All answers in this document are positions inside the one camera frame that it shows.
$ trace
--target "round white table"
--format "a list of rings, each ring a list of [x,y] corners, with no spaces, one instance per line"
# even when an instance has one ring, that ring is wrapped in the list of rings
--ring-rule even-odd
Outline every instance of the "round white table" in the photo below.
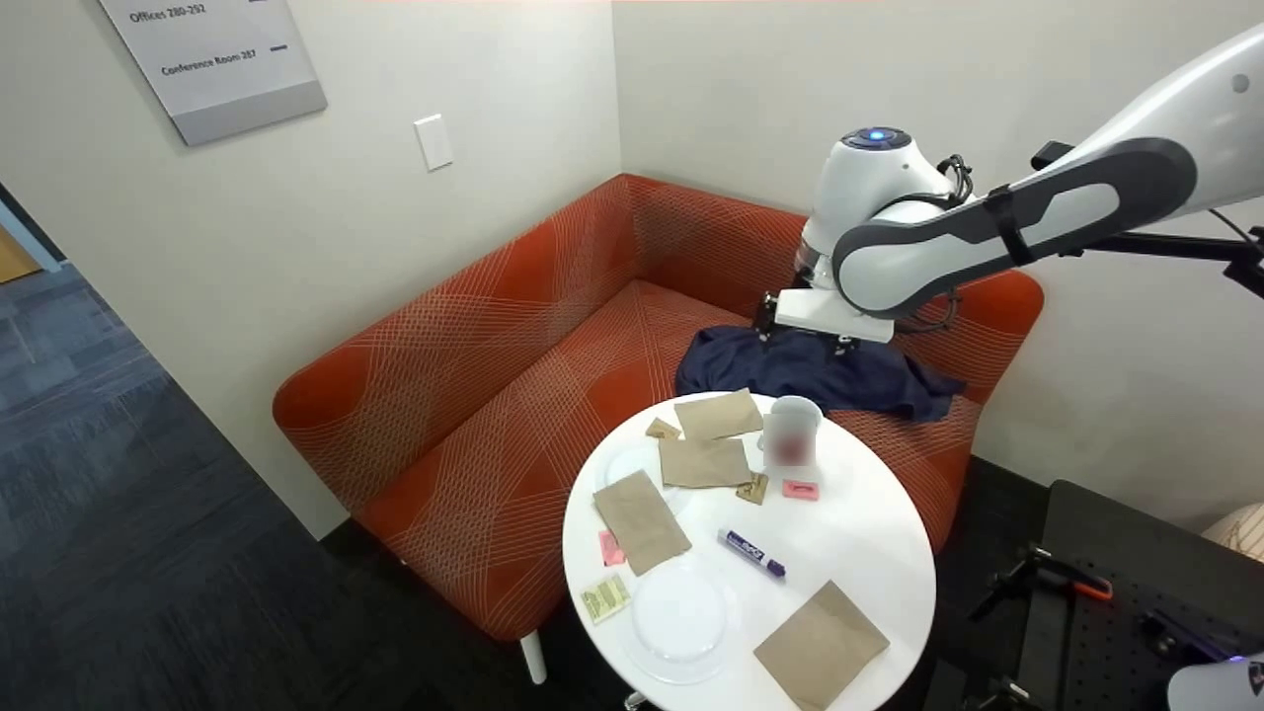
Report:
[[[872,711],[885,703],[915,668],[937,616],[937,562],[906,486],[863,438],[839,423],[822,423],[815,458],[798,470],[772,462],[757,433],[742,433],[748,465],[772,479],[761,507],[734,496],[734,490],[665,490],[659,448],[650,425],[656,420],[676,425],[676,402],[684,399],[656,402],[622,423],[574,481],[563,562],[589,640],[628,687],[668,711],[794,706],[779,679],[754,658],[754,649],[833,582],[883,627],[890,649],[867,662],[829,706]],[[773,399],[754,394],[754,402],[768,420]],[[628,565],[605,565],[605,520],[592,510],[597,490],[636,470],[656,481],[681,528],[693,536],[684,556],[644,578]],[[819,502],[781,496],[781,479],[819,479]],[[779,556],[789,578],[773,582],[734,556],[718,546],[725,528],[740,528],[761,553]],[[622,578],[632,602],[611,620],[589,620],[582,594],[605,578]],[[665,586],[681,582],[697,586],[684,586],[681,602],[671,602],[668,589],[665,602]],[[652,627],[665,627],[665,614],[668,624],[698,624],[703,640],[684,640],[693,656],[668,658],[665,649],[650,640]]]

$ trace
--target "orange couch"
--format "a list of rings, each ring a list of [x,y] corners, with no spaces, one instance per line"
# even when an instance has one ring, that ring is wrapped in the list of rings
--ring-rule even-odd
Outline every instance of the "orange couch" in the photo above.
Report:
[[[520,640],[567,594],[563,510],[585,454],[671,394],[698,327],[754,320],[798,229],[798,213],[611,176],[302,369],[273,413],[364,528],[488,636]],[[900,473],[933,546],[1039,303],[1031,275],[1004,274],[959,291],[950,331],[900,336],[967,383],[946,423],[833,413]]]

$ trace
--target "white wall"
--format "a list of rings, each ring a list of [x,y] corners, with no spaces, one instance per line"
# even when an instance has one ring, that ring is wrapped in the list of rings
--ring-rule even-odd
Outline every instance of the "white wall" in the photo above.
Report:
[[[0,9],[0,180],[260,479],[343,510],[270,399],[308,357],[622,170],[609,0],[289,0],[327,112],[186,149],[97,0]],[[426,174],[410,117],[459,163]]]
[[[618,0],[626,167],[809,209],[829,142],[898,122],[1001,187],[1256,18],[1256,0]],[[1259,201],[1230,213],[1264,220]],[[1264,502],[1259,299],[1191,262],[1031,274],[1047,313],[983,413],[983,458],[1187,527]]]

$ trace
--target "card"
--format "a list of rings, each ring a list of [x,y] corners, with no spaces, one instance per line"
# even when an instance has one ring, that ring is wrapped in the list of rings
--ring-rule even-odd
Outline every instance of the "card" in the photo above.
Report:
[[[628,562],[628,553],[622,548],[622,540],[609,528],[601,528],[601,565],[609,568],[622,562]]]
[[[585,602],[585,614],[597,624],[605,624],[628,608],[628,586],[626,586],[626,578],[601,578],[592,589],[582,594],[582,602]]]
[[[785,481],[781,481],[781,496],[819,502],[819,496],[822,496],[822,486],[819,486],[815,479],[785,479]]]

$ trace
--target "couch cushion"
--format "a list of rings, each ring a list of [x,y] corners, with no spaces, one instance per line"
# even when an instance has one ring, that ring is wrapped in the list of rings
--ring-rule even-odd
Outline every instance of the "couch cushion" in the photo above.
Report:
[[[563,602],[563,510],[589,452],[671,394],[706,325],[742,316],[632,280],[381,490],[359,520],[499,640]]]

